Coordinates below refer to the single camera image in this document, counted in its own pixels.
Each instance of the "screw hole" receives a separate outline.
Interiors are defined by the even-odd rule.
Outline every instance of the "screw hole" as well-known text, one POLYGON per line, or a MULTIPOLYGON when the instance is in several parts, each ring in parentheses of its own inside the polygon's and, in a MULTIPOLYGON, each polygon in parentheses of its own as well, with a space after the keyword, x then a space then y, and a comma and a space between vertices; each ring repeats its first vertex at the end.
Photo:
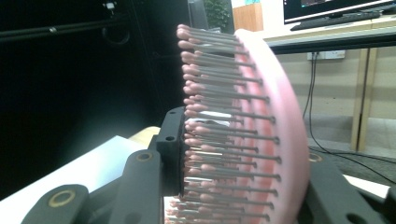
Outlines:
POLYGON ((317 154, 309 153, 309 160, 312 162, 317 162, 317 161, 322 161, 323 159, 317 154))
POLYGON ((151 153, 142 153, 142 154, 137 155, 136 158, 137 158, 139 161, 148 161, 148 160, 151 159, 151 157, 152 157, 152 154, 151 154, 151 153))
POLYGON ((367 222, 360 216, 355 215, 355 214, 348 214, 346 215, 347 219, 350 221, 350 223, 353 224, 367 224, 367 222))
POLYGON ((64 206, 74 200, 76 197, 76 193, 71 189, 66 189, 54 194, 49 199, 50 207, 61 207, 64 206))
POLYGON ((125 218, 125 224, 139 224, 142 216, 137 213, 130 213, 125 218))

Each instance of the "hairbrush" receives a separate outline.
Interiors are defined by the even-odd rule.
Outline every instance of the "hairbrush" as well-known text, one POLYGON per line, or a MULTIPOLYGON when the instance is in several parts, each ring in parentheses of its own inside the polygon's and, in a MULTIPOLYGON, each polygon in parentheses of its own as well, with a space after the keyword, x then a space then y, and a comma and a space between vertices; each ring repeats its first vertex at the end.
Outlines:
POLYGON ((290 82, 250 31, 177 27, 186 80, 184 193, 166 223, 296 220, 309 180, 307 138, 290 82))

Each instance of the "black holder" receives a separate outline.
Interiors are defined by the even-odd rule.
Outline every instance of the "black holder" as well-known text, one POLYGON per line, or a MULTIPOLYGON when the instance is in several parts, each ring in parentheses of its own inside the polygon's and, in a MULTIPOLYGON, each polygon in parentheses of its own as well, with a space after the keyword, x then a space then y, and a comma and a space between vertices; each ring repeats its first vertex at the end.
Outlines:
MULTIPOLYGON (((183 193, 184 120, 183 107, 169 111, 148 149, 128 158, 122 177, 89 195, 79 185, 53 189, 22 223, 164 223, 163 196, 183 193), (60 206, 50 206, 51 199, 60 206)), ((311 153, 310 160, 311 177, 298 223, 396 224, 396 188, 383 200, 348 184, 325 154, 311 153)))

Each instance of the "monitor screen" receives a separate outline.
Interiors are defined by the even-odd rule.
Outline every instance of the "monitor screen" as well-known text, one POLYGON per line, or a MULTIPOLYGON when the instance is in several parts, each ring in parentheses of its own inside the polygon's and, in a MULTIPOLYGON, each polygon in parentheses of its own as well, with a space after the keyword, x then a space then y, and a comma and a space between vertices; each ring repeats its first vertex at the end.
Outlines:
POLYGON ((307 21, 366 8, 396 4, 395 0, 283 0, 284 22, 307 21))

